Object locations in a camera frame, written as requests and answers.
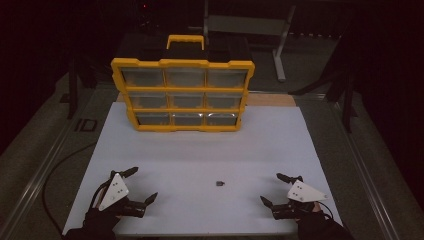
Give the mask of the grey metal stand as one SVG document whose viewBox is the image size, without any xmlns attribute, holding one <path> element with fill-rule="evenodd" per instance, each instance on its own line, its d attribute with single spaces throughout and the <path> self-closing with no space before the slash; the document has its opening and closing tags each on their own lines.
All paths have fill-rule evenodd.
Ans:
<svg viewBox="0 0 424 240">
<path fill-rule="evenodd" d="M 284 20 L 211 15 L 209 12 L 209 0 L 204 0 L 203 36 L 206 42 L 209 41 L 210 32 L 278 36 L 280 39 L 279 45 L 272 51 L 272 57 L 277 80 L 279 82 L 284 82 L 286 80 L 286 74 L 281 55 L 289 35 L 295 10 L 296 6 L 291 4 Z"/>
</svg>

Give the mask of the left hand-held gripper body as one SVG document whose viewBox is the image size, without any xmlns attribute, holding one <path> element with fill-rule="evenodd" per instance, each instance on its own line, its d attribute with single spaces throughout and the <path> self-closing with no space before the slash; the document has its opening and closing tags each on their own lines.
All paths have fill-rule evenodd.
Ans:
<svg viewBox="0 0 424 240">
<path fill-rule="evenodd" d="M 146 205 L 143 202 L 128 199 L 129 189 L 118 172 L 112 171 L 110 178 L 99 187 L 103 190 L 101 201 L 97 208 L 100 211 L 112 212 L 117 216 L 142 218 Z"/>
</svg>

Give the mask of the yellow black drawer organizer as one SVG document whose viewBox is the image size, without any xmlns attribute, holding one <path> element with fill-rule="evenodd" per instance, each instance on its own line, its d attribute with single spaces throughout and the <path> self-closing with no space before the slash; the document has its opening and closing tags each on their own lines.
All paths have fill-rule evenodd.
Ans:
<svg viewBox="0 0 424 240">
<path fill-rule="evenodd" d="M 124 37 L 116 56 L 111 61 L 112 77 L 122 97 L 121 70 L 127 67 L 245 69 L 247 97 L 249 81 L 255 71 L 245 39 L 224 37 L 206 42 L 201 35 L 171 35 L 166 39 L 146 35 Z"/>
</svg>

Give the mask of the grid of clear organizer drawers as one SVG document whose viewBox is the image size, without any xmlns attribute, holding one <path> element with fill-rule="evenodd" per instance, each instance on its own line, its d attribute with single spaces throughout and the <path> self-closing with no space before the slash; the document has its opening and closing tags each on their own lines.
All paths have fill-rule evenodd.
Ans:
<svg viewBox="0 0 424 240">
<path fill-rule="evenodd" d="M 245 69 L 124 68 L 127 114 L 141 131 L 234 131 L 247 97 Z M 174 113 L 202 113 L 201 126 L 176 126 Z"/>
</svg>

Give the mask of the aluminium frame rail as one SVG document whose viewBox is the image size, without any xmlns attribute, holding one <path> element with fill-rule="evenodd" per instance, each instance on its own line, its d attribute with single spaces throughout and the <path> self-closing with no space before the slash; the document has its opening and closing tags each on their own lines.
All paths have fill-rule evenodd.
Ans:
<svg viewBox="0 0 424 240">
<path fill-rule="evenodd" d="M 354 101 L 351 132 L 345 129 L 339 103 L 329 104 L 337 127 L 353 155 L 359 180 L 385 240 L 424 240 L 424 212 L 361 100 Z"/>
<path fill-rule="evenodd" d="M 78 93 L 68 119 L 59 88 L 0 155 L 0 240 L 60 240 L 117 91 Z"/>
</svg>

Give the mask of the black stand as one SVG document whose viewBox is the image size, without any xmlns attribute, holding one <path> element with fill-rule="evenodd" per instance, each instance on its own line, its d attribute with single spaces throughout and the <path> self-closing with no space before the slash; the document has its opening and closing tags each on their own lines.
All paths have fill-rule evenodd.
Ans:
<svg viewBox="0 0 424 240">
<path fill-rule="evenodd" d="M 97 84 L 93 73 L 93 61 L 87 55 L 75 55 L 68 64 L 68 92 L 60 102 L 68 104 L 68 119 L 72 119 L 78 109 L 78 81 L 84 88 L 94 88 Z"/>
<path fill-rule="evenodd" d="M 348 133 L 351 133 L 351 117 L 354 113 L 352 107 L 353 88 L 355 76 L 350 67 L 342 67 L 334 70 L 331 73 L 321 76 L 317 81 L 306 85 L 298 90 L 290 91 L 289 95 L 300 96 L 311 91 L 330 84 L 328 91 L 325 94 L 325 99 L 328 102 L 337 102 L 341 96 L 344 96 L 342 108 L 342 124 Z"/>
</svg>

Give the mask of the person's right hand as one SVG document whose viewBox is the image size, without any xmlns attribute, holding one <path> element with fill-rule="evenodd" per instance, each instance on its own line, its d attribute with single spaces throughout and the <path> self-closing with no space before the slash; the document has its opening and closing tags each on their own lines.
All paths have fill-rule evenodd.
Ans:
<svg viewBox="0 0 424 240">
<path fill-rule="evenodd" d="M 311 213 L 296 219 L 298 228 L 307 232 L 314 232 L 322 229 L 325 221 L 325 214 L 318 202 L 314 203 L 314 207 Z"/>
</svg>

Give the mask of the person's left hand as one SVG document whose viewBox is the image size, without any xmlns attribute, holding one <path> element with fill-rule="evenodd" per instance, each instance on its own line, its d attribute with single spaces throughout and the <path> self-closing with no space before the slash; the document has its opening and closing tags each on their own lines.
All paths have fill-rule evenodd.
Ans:
<svg viewBox="0 0 424 240">
<path fill-rule="evenodd" d="M 85 214 L 83 226 L 92 231 L 112 231 L 120 218 L 112 212 L 90 208 Z"/>
</svg>

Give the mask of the clear plastic drawer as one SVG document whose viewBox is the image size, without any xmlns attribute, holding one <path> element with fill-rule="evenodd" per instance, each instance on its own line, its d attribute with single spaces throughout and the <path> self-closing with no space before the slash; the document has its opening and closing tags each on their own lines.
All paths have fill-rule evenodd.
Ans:
<svg viewBox="0 0 424 240">
<path fill-rule="evenodd" d="M 201 126 L 203 122 L 202 113 L 174 113 L 174 124 L 176 126 Z"/>
</svg>

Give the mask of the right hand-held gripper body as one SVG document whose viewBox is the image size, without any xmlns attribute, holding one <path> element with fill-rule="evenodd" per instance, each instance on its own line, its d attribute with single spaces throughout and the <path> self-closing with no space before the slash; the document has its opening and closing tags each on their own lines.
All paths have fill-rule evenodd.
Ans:
<svg viewBox="0 0 424 240">
<path fill-rule="evenodd" d="M 328 195 L 296 180 L 287 193 L 288 202 L 280 205 L 273 205 L 271 212 L 276 220 L 280 219 L 300 219 L 313 212 L 315 203 L 327 200 Z"/>
</svg>

